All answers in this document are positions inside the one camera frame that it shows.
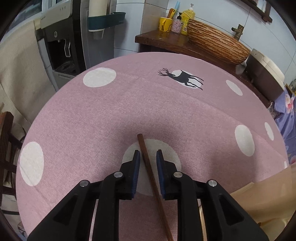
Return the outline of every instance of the deer silhouette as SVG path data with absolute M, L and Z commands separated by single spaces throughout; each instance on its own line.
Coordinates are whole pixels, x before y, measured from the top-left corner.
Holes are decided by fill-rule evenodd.
M 192 88 L 199 88 L 199 89 L 202 90 L 202 88 L 200 88 L 199 86 L 197 86 L 197 85 L 191 83 L 191 82 L 189 81 L 189 79 L 194 78 L 195 80 L 197 80 L 197 81 L 198 81 L 199 83 L 201 83 L 202 85 L 203 85 L 203 83 L 200 82 L 199 80 L 202 80 L 202 81 L 204 81 L 204 80 L 201 79 L 201 78 L 199 78 L 199 77 L 197 77 L 197 76 L 190 75 L 190 74 L 184 72 L 183 70 L 181 70 L 181 74 L 180 74 L 179 76 L 175 76 L 174 74 L 170 73 L 170 72 L 168 71 L 168 69 L 163 68 L 163 69 L 161 69 L 161 70 L 158 71 L 158 75 L 161 75 L 161 76 L 168 76 L 168 77 L 172 78 L 173 80 L 178 81 L 179 83 L 184 83 L 186 86 L 189 86 L 189 87 L 192 87 Z

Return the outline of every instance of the metal rivet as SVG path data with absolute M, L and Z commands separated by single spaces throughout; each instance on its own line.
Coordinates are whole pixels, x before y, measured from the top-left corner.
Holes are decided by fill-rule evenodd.
M 181 172 L 174 173 L 174 177 L 182 177 L 182 176 L 183 176 L 183 173 L 181 173 Z
M 217 186 L 217 182 L 215 180 L 209 180 L 208 184 L 211 186 L 211 187 L 215 187 Z
M 123 173 L 122 172 L 115 172 L 114 177 L 122 177 Z
M 79 185 L 80 185 L 81 187 L 86 187 L 88 184 L 89 184 L 89 182 L 88 182 L 87 180 L 82 180 L 82 181 L 79 183 Z

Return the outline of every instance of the bronze tap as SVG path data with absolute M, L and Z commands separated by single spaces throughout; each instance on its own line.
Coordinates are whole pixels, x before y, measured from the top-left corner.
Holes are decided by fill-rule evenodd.
M 242 35 L 242 31 L 244 30 L 244 26 L 242 26 L 242 25 L 239 24 L 239 26 L 238 26 L 237 28 L 231 28 L 231 30 L 232 30 L 233 32 L 235 32 L 234 38 L 235 38 L 236 40 L 239 40 L 239 38 L 240 38 L 241 35 Z

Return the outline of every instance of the pink tablecloth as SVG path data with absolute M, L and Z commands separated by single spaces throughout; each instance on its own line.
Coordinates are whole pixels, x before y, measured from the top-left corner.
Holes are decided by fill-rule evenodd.
M 155 176 L 162 149 L 180 171 L 229 192 L 276 174 L 287 160 L 271 115 L 229 73 L 173 53 L 116 58 L 71 80 L 32 124 L 16 180 L 27 233 L 80 180 L 102 180 L 131 160 L 138 133 Z M 176 240 L 176 202 L 163 204 Z M 165 239 L 143 163 L 135 199 L 120 202 L 119 225 L 121 241 Z

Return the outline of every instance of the yellow cup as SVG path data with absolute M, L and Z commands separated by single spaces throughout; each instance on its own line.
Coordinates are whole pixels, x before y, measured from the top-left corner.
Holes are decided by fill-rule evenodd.
M 172 28 L 173 20 L 171 18 L 160 18 L 158 24 L 158 30 L 164 32 L 170 32 Z

